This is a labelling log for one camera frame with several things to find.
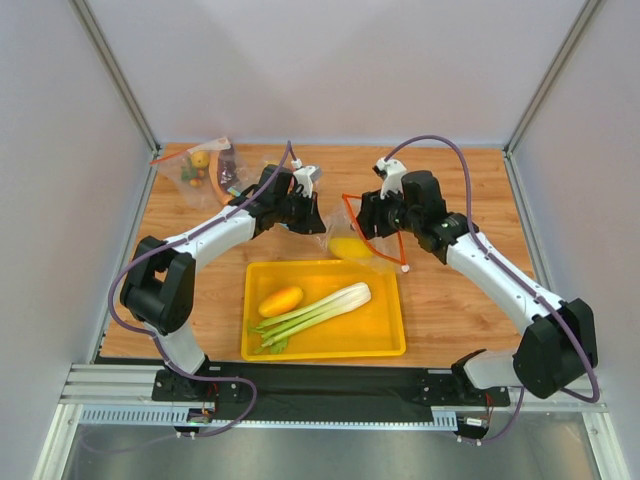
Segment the fake yellow lemon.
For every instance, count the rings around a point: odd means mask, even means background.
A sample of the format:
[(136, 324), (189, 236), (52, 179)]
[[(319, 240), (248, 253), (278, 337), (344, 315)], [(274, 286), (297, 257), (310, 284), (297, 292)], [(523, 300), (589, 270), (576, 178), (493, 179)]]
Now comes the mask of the fake yellow lemon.
[(329, 251), (343, 260), (366, 260), (373, 257), (373, 252), (359, 238), (332, 237), (328, 242)]

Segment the fake orange-yellow mango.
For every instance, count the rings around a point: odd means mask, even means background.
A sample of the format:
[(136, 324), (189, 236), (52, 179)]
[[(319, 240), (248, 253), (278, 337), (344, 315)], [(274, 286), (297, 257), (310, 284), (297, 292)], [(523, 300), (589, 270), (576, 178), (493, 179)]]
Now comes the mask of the fake orange-yellow mango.
[(258, 306), (258, 313), (264, 318), (274, 318), (295, 309), (304, 297), (298, 286), (288, 286), (266, 297)]

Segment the fake green celery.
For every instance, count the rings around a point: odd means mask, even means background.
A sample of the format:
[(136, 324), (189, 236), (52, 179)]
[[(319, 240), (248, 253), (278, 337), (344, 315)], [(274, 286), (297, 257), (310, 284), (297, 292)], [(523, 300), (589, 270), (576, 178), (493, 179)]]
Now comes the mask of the fake green celery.
[(272, 354), (282, 353), (287, 347), (289, 338), (363, 307), (372, 299), (369, 286), (358, 282), (338, 290), (308, 306), (283, 313), (279, 316), (261, 321), (249, 331), (260, 337), (254, 354), (268, 350)]

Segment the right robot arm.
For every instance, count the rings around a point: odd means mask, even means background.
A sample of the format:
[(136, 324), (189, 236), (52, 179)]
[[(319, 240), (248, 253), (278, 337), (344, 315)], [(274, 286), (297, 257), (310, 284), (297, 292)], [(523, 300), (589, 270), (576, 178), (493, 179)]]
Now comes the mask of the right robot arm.
[(475, 284), (521, 335), (515, 350), (481, 349), (455, 363), (468, 383), (522, 387), (546, 399), (581, 376), (597, 381), (594, 315), (585, 301), (566, 301), (516, 268), (467, 216), (448, 211), (431, 172), (374, 171), (382, 186), (362, 195), (356, 217), (364, 238), (412, 234), (424, 251)]

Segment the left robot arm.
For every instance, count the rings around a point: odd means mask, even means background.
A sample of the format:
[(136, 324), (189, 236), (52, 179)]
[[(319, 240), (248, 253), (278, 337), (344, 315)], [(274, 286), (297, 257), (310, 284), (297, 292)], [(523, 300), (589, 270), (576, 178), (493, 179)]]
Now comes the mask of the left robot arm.
[(205, 380), (208, 358), (189, 324), (199, 271), (228, 250), (276, 224), (301, 235), (326, 231), (314, 184), (318, 166), (266, 166), (212, 219), (182, 234), (139, 242), (120, 292), (120, 303), (143, 324), (167, 367), (190, 383)]

